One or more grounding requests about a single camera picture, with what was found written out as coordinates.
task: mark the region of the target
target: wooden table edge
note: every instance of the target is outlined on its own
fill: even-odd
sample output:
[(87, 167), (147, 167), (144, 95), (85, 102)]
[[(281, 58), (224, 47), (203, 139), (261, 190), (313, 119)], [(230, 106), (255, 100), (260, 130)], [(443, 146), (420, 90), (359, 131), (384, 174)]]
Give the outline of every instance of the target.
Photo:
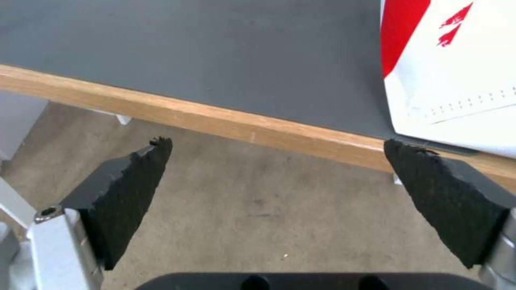
[[(0, 88), (72, 106), (270, 146), (356, 166), (392, 172), (383, 140), (161, 95), (0, 65)], [(487, 153), (460, 159), (513, 192), (516, 160)]]

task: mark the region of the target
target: gray floor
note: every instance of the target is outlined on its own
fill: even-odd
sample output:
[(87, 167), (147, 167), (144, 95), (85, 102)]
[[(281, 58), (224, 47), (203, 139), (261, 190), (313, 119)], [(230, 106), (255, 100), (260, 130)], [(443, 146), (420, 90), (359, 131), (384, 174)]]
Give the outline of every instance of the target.
[(138, 120), (121, 126), (113, 116), (51, 104), (2, 175), (42, 208), (104, 159), (158, 135), (173, 138), (172, 158), (125, 256), (105, 274), (105, 289), (185, 271), (475, 277), (389, 174), (316, 157)]

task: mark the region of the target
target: foam pad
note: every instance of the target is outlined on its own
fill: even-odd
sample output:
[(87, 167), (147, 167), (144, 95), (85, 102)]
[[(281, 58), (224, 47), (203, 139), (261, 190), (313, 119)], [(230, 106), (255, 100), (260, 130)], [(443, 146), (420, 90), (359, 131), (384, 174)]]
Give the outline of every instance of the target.
[(483, 264), (516, 198), (465, 162), (395, 140), (384, 151), (448, 249), (467, 268)]
[(93, 252), (112, 270), (147, 212), (172, 141), (158, 138), (128, 156), (102, 163), (61, 205), (80, 212)]

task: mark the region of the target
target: gray table top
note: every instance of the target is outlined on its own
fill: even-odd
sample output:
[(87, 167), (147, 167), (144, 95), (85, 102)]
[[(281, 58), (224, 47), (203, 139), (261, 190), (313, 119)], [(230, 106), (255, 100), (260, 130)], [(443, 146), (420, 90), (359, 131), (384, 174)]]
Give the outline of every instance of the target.
[(6, 0), (0, 63), (388, 139), (379, 2)]

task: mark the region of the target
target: hole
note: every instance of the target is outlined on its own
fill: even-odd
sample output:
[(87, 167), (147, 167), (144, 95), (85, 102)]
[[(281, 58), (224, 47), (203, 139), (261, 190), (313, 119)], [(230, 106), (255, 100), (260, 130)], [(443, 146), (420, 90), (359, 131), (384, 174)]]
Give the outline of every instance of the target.
[(389, 290), (389, 287), (378, 276), (367, 275), (358, 282), (358, 290)]
[(49, 216), (49, 215), (51, 215), (51, 214), (53, 214), (55, 212), (56, 212), (56, 209), (54, 207), (49, 207), (49, 208), (47, 208), (45, 210), (42, 210), (41, 211), (41, 215), (45, 217), (45, 216)]
[(269, 282), (265, 278), (260, 276), (250, 276), (247, 278), (242, 285), (240, 290), (269, 290)]

